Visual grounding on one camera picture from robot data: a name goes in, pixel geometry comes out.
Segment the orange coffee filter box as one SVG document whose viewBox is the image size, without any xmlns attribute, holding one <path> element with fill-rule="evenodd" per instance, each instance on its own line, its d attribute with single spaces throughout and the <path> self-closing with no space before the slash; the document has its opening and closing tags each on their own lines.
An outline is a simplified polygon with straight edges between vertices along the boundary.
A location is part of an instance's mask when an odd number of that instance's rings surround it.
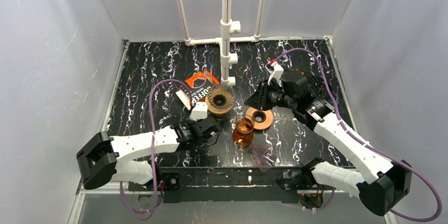
<svg viewBox="0 0 448 224">
<path fill-rule="evenodd" d="M 191 110 L 196 102 L 205 101 L 210 88 L 218 83 L 219 81 L 212 73 L 205 69 L 203 72 L 196 72 L 188 78 L 185 84 L 189 88 L 185 89 L 181 86 L 180 90 L 176 92 L 176 95 L 187 110 Z"/>
</svg>

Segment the amber glass server pitcher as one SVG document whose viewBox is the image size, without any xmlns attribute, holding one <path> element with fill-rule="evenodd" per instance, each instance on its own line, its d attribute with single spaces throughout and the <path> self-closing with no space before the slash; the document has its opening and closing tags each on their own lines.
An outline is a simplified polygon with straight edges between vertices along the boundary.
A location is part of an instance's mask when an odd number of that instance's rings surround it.
<svg viewBox="0 0 448 224">
<path fill-rule="evenodd" d="M 252 117 L 245 116 L 236 122 L 232 133 L 234 142 L 241 147 L 248 147 L 254 139 L 254 121 Z"/>
</svg>

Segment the white PVC pipe frame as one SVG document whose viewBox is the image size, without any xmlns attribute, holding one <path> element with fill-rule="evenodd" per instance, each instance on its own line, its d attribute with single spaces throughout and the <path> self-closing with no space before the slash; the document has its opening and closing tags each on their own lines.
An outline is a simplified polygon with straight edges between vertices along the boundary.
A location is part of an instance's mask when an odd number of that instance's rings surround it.
<svg viewBox="0 0 448 224">
<path fill-rule="evenodd" d="M 241 32 L 241 24 L 239 21 L 231 19 L 232 0 L 221 1 L 221 19 L 220 19 L 220 37 L 214 39 L 193 39 L 189 34 L 186 21 L 183 0 L 176 0 L 180 12 L 180 17 L 184 29 L 184 43 L 187 46 L 218 44 L 220 47 L 220 82 L 228 87 L 236 85 L 236 78 L 229 75 L 230 66 L 238 63 L 238 55 L 230 52 L 230 44 L 238 42 L 259 42 L 261 37 L 261 21 L 265 0 L 259 0 L 256 16 L 255 31 L 252 36 L 234 38 L 233 35 Z"/>
</svg>

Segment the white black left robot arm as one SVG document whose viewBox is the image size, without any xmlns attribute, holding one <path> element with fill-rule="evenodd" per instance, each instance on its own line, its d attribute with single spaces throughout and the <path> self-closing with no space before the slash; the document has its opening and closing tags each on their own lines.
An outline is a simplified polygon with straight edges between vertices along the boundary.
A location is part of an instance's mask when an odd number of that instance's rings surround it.
<svg viewBox="0 0 448 224">
<path fill-rule="evenodd" d="M 186 119 L 155 132 L 131 136 L 95 134 L 76 154 L 83 188 L 98 189 L 109 182 L 133 182 L 151 186 L 160 180 L 154 161 L 144 161 L 151 154 L 174 153 L 206 142 L 221 127 L 207 117 L 198 121 Z"/>
</svg>

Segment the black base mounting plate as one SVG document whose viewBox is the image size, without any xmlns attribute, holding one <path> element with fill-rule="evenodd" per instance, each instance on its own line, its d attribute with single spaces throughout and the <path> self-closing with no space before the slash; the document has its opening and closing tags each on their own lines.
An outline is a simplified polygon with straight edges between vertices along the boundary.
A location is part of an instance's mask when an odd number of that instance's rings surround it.
<svg viewBox="0 0 448 224">
<path fill-rule="evenodd" d="M 301 179 L 299 168 L 164 167 L 158 169 L 158 190 L 166 203 L 199 201 L 279 201 L 306 208 L 323 205 L 323 185 Z"/>
</svg>

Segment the wooden ring dripper holder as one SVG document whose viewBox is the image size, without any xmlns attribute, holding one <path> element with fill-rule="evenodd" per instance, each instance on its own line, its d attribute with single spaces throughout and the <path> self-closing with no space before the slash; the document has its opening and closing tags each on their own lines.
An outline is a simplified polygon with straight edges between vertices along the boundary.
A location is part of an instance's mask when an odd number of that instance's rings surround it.
<svg viewBox="0 0 448 224">
<path fill-rule="evenodd" d="M 223 115 L 226 113 L 229 113 L 233 106 L 234 102 L 228 102 L 224 104 L 223 106 L 215 107 L 213 102 L 210 102 L 209 100 L 206 100 L 207 106 L 208 106 L 208 112 L 215 114 L 215 115 Z"/>
</svg>

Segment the clear glass ribbed dripper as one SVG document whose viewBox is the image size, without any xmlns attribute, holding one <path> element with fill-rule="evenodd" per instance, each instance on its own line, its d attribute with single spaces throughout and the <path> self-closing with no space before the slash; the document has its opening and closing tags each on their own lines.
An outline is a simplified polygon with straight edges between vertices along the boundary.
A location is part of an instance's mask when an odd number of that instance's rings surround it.
<svg viewBox="0 0 448 224">
<path fill-rule="evenodd" d="M 227 85 L 216 84 L 209 89 L 206 100 L 213 102 L 215 107 L 223 106 L 228 102 L 235 103 L 235 92 Z"/>
</svg>

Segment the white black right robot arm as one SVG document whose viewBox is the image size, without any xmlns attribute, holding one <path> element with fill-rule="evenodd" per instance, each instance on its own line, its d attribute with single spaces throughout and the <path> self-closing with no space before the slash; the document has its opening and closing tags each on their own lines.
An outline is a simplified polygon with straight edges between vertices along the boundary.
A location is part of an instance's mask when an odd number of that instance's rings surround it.
<svg viewBox="0 0 448 224">
<path fill-rule="evenodd" d="M 306 76 L 292 81 L 270 77 L 259 83 L 245 105 L 257 110 L 288 108 L 295 119 L 326 139 L 355 167 L 349 171 L 325 161 L 312 161 L 302 173 L 310 181 L 354 195 L 372 213 L 383 216 L 409 193 L 409 170 L 370 150 L 362 139 L 323 98 L 310 90 Z"/>
</svg>

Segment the pink translucent plastic dripper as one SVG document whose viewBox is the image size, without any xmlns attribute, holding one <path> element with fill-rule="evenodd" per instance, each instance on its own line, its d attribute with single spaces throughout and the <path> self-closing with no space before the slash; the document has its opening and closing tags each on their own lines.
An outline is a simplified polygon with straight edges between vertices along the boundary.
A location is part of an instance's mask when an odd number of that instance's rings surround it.
<svg viewBox="0 0 448 224">
<path fill-rule="evenodd" d="M 275 166 L 277 157 L 273 153 L 273 145 L 251 145 L 249 151 L 254 166 L 258 166 L 261 172 L 269 171 Z"/>
</svg>

